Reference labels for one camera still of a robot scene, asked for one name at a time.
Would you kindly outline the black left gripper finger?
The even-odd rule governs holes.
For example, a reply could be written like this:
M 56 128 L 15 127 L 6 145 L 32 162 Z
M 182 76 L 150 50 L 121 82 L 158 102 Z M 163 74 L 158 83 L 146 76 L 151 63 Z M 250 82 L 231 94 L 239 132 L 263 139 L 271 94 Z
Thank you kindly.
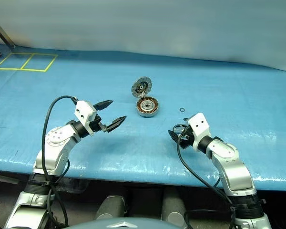
M 109 133 L 109 132 L 113 131 L 114 129 L 118 128 L 125 121 L 126 118 L 127 118 L 126 115 L 119 117 L 119 118 L 115 119 L 114 121 L 112 121 L 112 123 L 110 125 L 104 125 L 102 130 L 104 132 Z
M 95 108 L 96 111 L 100 111 L 100 110 L 105 109 L 112 103 L 113 103 L 113 100 L 105 100 L 105 101 L 101 101 L 101 102 L 94 104 L 93 107 Z

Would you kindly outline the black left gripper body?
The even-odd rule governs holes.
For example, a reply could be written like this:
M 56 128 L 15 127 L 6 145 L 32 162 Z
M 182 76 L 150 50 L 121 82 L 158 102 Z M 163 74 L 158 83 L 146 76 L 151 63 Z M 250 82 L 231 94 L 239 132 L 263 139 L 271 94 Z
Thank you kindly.
M 89 125 L 88 125 L 89 134 L 94 134 L 98 131 L 106 132 L 106 125 L 103 125 L 101 123 L 101 120 L 102 120 L 101 117 L 98 114 L 96 114 L 95 119 L 89 122 Z

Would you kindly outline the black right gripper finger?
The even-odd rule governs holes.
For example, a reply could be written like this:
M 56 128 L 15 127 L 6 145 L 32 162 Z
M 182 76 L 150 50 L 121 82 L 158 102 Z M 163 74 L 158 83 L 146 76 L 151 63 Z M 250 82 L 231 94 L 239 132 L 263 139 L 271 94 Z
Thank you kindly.
M 169 133 L 170 137 L 171 137 L 176 143 L 178 143 L 178 139 L 179 139 L 179 136 L 181 135 L 181 133 L 176 133 L 176 132 L 173 131 L 173 130 L 168 130 L 168 133 Z
M 184 123 L 176 124 L 173 127 L 174 132 L 182 132 L 188 126 L 188 118 L 184 118 Z

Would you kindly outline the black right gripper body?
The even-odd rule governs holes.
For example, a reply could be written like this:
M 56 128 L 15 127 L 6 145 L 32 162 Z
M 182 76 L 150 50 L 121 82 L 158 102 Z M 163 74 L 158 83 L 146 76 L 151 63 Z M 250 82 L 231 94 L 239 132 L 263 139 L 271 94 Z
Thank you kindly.
M 188 125 L 182 132 L 180 132 L 182 137 L 180 140 L 180 147 L 186 149 L 189 146 L 193 146 L 194 135 L 193 130 L 190 125 Z

